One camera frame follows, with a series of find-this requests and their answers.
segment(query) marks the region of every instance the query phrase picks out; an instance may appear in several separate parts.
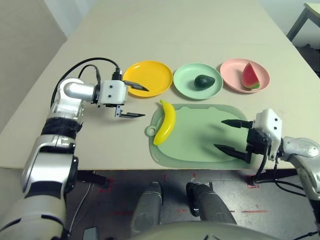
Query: cutting board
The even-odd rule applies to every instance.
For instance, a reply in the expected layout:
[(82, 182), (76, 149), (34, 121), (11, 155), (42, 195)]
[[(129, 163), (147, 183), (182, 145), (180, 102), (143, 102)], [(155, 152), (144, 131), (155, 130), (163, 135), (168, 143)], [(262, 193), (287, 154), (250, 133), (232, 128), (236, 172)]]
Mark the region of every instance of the cutting board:
[(160, 128), (164, 111), (155, 111), (150, 126), (145, 129), (149, 137), (152, 158), (160, 165), (170, 168), (192, 169), (243, 169), (250, 165), (243, 160), (228, 156), (214, 144), (222, 144), (245, 152), (248, 129), (234, 128), (221, 121), (226, 119), (247, 120), (245, 115), (230, 105), (173, 104), (176, 122), (166, 141), (153, 144)]

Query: avocado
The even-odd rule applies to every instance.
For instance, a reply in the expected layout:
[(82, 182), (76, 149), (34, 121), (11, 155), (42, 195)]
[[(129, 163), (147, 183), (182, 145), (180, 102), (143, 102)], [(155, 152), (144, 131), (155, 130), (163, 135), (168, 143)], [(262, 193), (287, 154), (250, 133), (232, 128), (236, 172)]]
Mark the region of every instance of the avocado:
[(215, 79), (212, 76), (207, 75), (198, 75), (194, 79), (194, 86), (199, 90), (205, 90), (207, 88), (210, 88), (214, 83)]

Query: table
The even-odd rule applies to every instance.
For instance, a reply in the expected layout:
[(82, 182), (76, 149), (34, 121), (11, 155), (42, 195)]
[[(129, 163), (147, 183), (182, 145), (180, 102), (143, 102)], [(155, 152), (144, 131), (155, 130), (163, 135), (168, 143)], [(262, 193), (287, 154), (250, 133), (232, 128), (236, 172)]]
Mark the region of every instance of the table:
[[(47, 118), (57, 81), (75, 63), (90, 57), (111, 58), (123, 70), (139, 61), (155, 60), (173, 71), (191, 62), (219, 68), (230, 58), (247, 58), (268, 70), (271, 83), (255, 94), (224, 87), (217, 96), (203, 101), (183, 97), (174, 86), (152, 98), (129, 96), (123, 110), (146, 114), (137, 119), (116, 119), (114, 109), (86, 104), (75, 152), (80, 170), (165, 169), (150, 156), (144, 134), (160, 99), (173, 104), (232, 105), (249, 120), (272, 108), (284, 122), (284, 136), (320, 141), (319, 79), (257, 1), (100, 1), (52, 59), (1, 133), (1, 167), (24, 166)], [(111, 78), (111, 64), (96, 65), (102, 80)], [(94, 83), (94, 76), (87, 72), (83, 80)], [(293, 166), (281, 161), (278, 168)]]
[(298, 19), (293, 24), (292, 28), (286, 35), (287, 38), (292, 41), (298, 34), (300, 29), (310, 19), (315, 25), (320, 28), (320, 3), (305, 3), (304, 9)]

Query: yellow banana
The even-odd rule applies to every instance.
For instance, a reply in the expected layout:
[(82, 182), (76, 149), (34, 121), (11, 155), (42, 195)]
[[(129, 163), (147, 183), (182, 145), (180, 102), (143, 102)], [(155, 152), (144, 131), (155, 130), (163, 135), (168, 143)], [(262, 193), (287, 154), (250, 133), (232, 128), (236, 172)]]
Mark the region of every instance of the yellow banana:
[(169, 137), (176, 123), (176, 110), (174, 106), (171, 103), (163, 100), (160, 100), (160, 102), (162, 103), (164, 111), (164, 119), (159, 131), (156, 133), (153, 140), (153, 144), (156, 146), (162, 144), (167, 139), (167, 137)]

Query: wall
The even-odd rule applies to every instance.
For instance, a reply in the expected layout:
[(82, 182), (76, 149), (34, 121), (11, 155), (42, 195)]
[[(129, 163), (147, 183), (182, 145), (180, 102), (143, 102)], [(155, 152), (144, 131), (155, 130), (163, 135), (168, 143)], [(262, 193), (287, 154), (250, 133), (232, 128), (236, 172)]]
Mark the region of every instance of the wall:
[(64, 34), (69, 37), (97, 0), (44, 0)]
[[(259, 2), (284, 34), (287, 35), (305, 8), (304, 3), (306, 0), (259, 0)], [(311, 0), (310, 3), (320, 4), (320, 0)], [(308, 19), (292, 42), (298, 47), (310, 44), (313, 48), (320, 49), (320, 28)]]
[(0, 1), (0, 33), (1, 132), (66, 36), (43, 0)]
[[(258, 1), (285, 35), (287, 35), (292, 25), (304, 9), (305, 3), (305, 0)], [(311, 1), (313, 3), (320, 3), (320, 0)], [(64, 34), (69, 37), (78, 27), (87, 12), (95, 5), (97, 0), (44, 0), (44, 2), (47, 4)], [(299, 47), (311, 44), (312, 47), (319, 49), (319, 28), (313, 22), (308, 20), (293, 40), (293, 44)]]

